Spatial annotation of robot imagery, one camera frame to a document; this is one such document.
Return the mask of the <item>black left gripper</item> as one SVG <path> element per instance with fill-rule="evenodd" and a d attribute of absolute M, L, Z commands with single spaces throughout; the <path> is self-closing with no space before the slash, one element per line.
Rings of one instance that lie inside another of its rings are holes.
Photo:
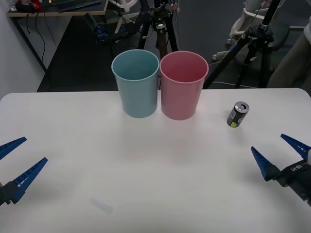
<path fill-rule="evenodd" d="M 26 141 L 26 137 L 21 137 L 6 144 L 0 146 L 0 160 L 6 155 L 11 153 L 14 149 L 20 146 Z M 48 159 L 44 157 L 38 163 L 33 165 L 27 171 L 16 177 L 14 180 L 8 182 L 4 186 L 0 187 L 0 205 L 6 203 L 16 204 L 22 196 L 25 194 L 26 189 L 37 177 L 44 165 L 48 162 Z"/>

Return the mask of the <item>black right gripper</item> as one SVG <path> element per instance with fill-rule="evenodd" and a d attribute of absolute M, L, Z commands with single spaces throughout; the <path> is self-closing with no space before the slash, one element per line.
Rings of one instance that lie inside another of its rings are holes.
<path fill-rule="evenodd" d="M 251 152 L 260 168 L 266 182 L 277 181 L 282 187 L 289 186 L 303 201 L 311 200 L 311 166 L 306 162 L 311 147 L 285 134 L 280 136 L 304 159 L 296 162 L 282 171 L 268 161 L 254 147 Z"/>

